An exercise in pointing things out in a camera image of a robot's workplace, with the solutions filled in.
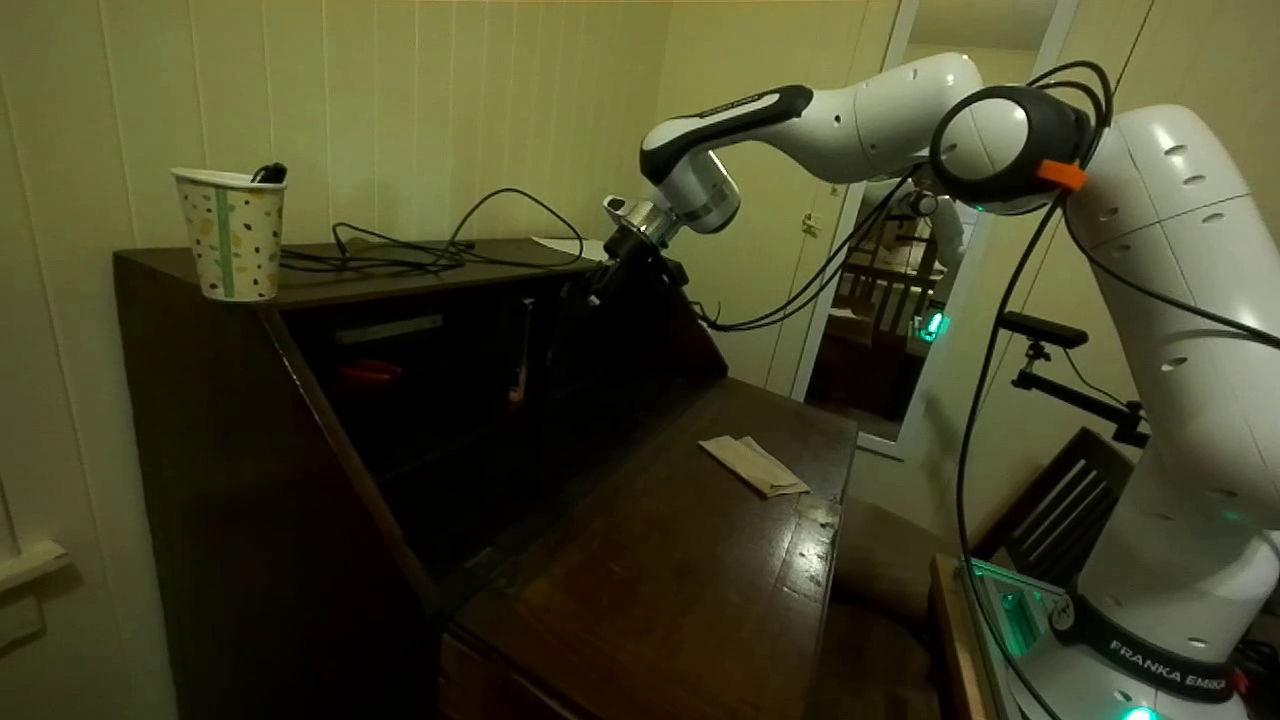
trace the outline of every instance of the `robotic arm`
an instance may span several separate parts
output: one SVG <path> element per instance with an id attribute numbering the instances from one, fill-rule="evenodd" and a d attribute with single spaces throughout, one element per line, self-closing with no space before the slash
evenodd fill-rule
<path id="1" fill-rule="evenodd" d="M 1072 612 L 1026 669 L 1069 720 L 1126 707 L 1243 720 L 1228 657 L 1280 577 L 1266 541 L 1280 519 L 1280 255 L 1200 117 L 1142 110 L 1093 130 L 1041 87 L 984 87 L 969 55 L 934 55 L 835 92 L 790 86 L 664 119 L 642 153 L 654 201 L 610 212 L 654 248 L 679 227 L 730 227 L 742 198 L 716 147 L 746 141 L 832 186 L 925 162 L 919 186 L 994 212 L 1078 194 L 1066 218 L 1098 259 L 1154 443 Z"/>

